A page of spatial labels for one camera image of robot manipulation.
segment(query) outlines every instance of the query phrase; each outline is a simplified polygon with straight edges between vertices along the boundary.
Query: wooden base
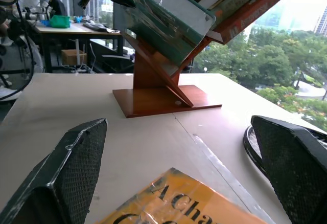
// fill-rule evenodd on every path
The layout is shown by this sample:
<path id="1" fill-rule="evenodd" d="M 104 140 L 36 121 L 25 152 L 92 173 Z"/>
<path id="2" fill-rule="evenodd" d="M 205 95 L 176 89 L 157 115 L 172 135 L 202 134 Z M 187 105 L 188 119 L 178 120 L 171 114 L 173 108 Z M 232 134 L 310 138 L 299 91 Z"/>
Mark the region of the wooden base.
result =
<path id="1" fill-rule="evenodd" d="M 126 118 L 135 118 L 179 111 L 221 107 L 194 85 L 178 86 L 193 103 L 190 107 L 167 87 L 113 90 Z"/>

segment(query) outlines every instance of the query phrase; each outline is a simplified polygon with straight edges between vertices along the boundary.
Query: dark shirt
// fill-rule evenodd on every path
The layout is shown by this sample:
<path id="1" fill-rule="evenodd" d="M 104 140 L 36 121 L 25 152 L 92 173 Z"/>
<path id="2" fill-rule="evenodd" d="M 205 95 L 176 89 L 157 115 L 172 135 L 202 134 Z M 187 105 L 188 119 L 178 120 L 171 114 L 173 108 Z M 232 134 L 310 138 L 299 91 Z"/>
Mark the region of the dark shirt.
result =
<path id="1" fill-rule="evenodd" d="M 55 11 L 55 15 L 67 16 L 65 5 L 61 0 L 51 0 L 51 2 L 49 2 L 49 7 L 52 7 Z"/>

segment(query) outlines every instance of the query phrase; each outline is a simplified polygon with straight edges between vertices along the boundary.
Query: floor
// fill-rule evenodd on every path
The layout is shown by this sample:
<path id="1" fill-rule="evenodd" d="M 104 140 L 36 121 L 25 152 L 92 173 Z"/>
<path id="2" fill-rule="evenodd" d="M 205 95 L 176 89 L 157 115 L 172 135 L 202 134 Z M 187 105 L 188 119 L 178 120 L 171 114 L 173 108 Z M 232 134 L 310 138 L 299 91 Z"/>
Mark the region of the floor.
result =
<path id="1" fill-rule="evenodd" d="M 14 44 L 10 47 L 6 47 L 7 53 L 4 56 L 0 56 L 3 61 L 3 66 L 0 70 L 20 70 L 24 69 L 24 63 L 21 61 L 19 56 L 18 47 Z M 57 66 L 57 57 L 53 52 L 51 53 L 52 65 Z M 26 60 L 26 68 L 31 66 L 30 59 Z M 10 89 L 19 89 L 22 85 L 25 84 L 28 78 L 27 74 L 13 74 L 9 75 L 7 81 L 12 83 Z M 0 123 L 3 121 L 9 110 L 11 109 L 11 104 L 9 103 L 1 103 L 0 102 Z"/>

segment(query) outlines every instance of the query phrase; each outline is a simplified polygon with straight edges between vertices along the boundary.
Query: table surface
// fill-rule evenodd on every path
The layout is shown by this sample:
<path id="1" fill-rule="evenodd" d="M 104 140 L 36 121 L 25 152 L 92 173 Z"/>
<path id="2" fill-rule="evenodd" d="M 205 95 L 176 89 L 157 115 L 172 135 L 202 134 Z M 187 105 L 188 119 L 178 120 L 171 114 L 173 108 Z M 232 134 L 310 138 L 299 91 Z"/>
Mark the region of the table surface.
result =
<path id="1" fill-rule="evenodd" d="M 197 85 L 222 108 L 125 119 L 112 90 L 132 81 L 130 74 L 36 74 L 0 126 L 0 209 L 68 129 L 104 117 L 109 127 L 85 223 L 106 217 L 171 167 L 261 218 L 260 207 L 274 222 L 290 223 L 242 137 L 252 115 L 310 124 L 220 74 L 182 74 L 179 84 Z"/>
<path id="2" fill-rule="evenodd" d="M 69 28 L 52 28 L 52 27 L 46 27 L 43 25 L 41 22 L 37 22 L 35 24 L 35 29 L 39 33 L 58 33 L 58 34 L 73 34 L 73 33 L 78 33 L 78 34 L 92 34 L 92 35 L 120 35 L 120 33 L 107 33 L 107 32 L 98 32 L 91 30 L 87 27 L 84 27 L 83 24 L 77 24 L 77 23 L 71 23 L 71 27 Z"/>

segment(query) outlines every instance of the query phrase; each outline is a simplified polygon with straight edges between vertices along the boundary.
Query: mesh texture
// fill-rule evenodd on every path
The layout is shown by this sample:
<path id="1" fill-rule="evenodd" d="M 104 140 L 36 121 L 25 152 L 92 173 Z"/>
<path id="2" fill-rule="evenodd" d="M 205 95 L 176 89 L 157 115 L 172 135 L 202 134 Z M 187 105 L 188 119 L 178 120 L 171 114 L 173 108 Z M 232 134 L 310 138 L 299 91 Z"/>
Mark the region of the mesh texture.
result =
<path id="1" fill-rule="evenodd" d="M 268 122 L 253 126 L 263 166 L 290 220 L 313 223 L 327 202 L 326 172 L 287 129 Z"/>
<path id="2" fill-rule="evenodd" d="M 101 156 L 106 130 L 102 123 L 86 131 L 72 150 L 71 156 L 60 172 L 55 191 L 63 198 L 72 224 L 83 224 L 92 201 L 101 166 Z"/>

